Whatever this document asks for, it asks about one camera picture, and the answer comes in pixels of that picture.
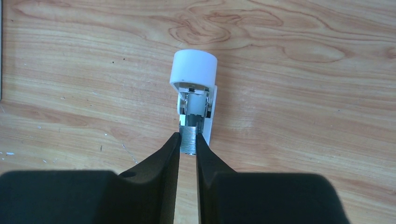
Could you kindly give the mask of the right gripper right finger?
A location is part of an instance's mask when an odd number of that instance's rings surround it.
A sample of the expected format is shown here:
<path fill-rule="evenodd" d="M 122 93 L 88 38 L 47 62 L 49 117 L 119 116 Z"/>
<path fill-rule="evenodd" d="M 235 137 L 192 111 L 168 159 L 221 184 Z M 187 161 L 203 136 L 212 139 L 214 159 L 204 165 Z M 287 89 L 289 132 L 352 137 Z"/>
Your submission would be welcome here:
<path fill-rule="evenodd" d="M 309 173 L 239 173 L 196 137 L 201 224 L 347 224 L 331 183 Z"/>

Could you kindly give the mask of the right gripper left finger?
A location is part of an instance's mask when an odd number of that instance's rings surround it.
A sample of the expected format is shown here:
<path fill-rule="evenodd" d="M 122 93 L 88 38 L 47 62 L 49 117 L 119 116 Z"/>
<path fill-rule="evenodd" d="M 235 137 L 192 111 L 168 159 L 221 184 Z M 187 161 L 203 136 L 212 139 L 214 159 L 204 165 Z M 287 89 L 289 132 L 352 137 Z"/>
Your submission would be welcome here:
<path fill-rule="evenodd" d="M 23 170 L 0 177 L 3 224 L 171 224 L 181 137 L 116 174 L 109 170 Z"/>

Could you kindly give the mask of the silver staple strip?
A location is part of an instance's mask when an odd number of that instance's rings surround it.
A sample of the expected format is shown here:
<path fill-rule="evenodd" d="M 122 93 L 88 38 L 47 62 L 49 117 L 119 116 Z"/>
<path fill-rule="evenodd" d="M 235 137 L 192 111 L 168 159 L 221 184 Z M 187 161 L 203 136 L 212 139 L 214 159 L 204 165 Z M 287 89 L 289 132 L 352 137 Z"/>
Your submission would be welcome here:
<path fill-rule="evenodd" d="M 179 133 L 181 136 L 180 153 L 196 155 L 197 125 L 182 125 L 182 122 L 179 121 Z"/>

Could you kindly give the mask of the small white stapler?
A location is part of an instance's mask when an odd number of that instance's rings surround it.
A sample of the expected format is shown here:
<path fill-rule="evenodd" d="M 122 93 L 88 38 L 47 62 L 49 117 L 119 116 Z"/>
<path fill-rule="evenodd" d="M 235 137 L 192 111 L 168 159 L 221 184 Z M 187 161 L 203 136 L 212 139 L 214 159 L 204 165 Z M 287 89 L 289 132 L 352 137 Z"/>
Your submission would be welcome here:
<path fill-rule="evenodd" d="M 178 94 L 179 125 L 194 126 L 210 144 L 217 97 L 217 58 L 205 51 L 183 49 L 174 54 L 170 85 Z"/>

